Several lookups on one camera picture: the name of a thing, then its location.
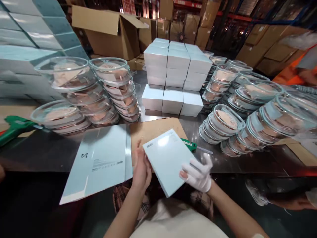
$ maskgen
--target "hand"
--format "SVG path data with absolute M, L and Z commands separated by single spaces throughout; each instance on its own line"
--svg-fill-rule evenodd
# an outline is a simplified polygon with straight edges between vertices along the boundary
M 207 193 L 211 188 L 210 169 L 212 162 L 207 153 L 204 153 L 205 165 L 198 160 L 191 159 L 190 164 L 182 164 L 179 176 L 193 188 Z
M 131 189 L 139 193 L 145 194 L 152 178 L 152 167 L 144 152 L 140 147 L 141 140 L 137 143 L 137 148 L 134 151 L 135 165 L 133 169 L 133 182 Z

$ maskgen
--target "stainless steel table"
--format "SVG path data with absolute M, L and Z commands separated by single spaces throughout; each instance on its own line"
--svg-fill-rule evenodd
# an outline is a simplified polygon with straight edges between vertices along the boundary
M 197 117 L 165 114 L 159 111 L 145 110 L 141 97 L 147 82 L 146 72 L 138 71 L 134 76 L 138 101 L 141 106 L 139 122 L 151 121 L 166 117 L 178 117 L 191 142 L 213 151 L 212 173 L 257 174 L 271 177 L 305 176 L 307 168 L 294 155 L 283 153 L 283 146 L 265 148 L 238 158 L 231 158 L 221 153 L 219 145 L 210 145 L 198 135 L 198 128 L 207 115 Z M 26 139 L 17 138 L 0 151 L 0 163 L 7 170 L 36 172 L 69 172 L 75 159 L 83 133 L 62 137 L 55 133 L 36 131 Z M 201 159 L 203 152 L 197 150 L 195 157 Z

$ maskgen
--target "stack of white boxes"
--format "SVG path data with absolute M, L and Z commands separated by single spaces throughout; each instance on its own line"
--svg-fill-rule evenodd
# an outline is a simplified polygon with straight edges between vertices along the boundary
M 148 84 L 145 109 L 196 117 L 203 108 L 199 90 L 212 62 L 198 46 L 155 39 L 144 51 Z

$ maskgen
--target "gloved hand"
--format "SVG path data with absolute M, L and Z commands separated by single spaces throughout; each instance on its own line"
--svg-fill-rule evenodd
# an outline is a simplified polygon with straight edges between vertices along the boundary
M 182 164 L 179 176 L 193 188 L 207 193 L 211 188 L 210 169 L 212 168 L 209 154 L 204 153 L 205 165 L 198 160 L 190 160 L 190 164 Z

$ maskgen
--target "cardboard sheet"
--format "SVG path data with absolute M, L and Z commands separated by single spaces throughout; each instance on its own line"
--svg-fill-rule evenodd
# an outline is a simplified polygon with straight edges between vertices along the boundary
M 134 166 L 133 152 L 139 139 L 141 139 L 141 145 L 143 145 L 170 129 L 174 129 L 180 138 L 187 139 L 187 136 L 178 118 L 171 117 L 132 124 L 130 126 L 132 143 L 132 165 Z

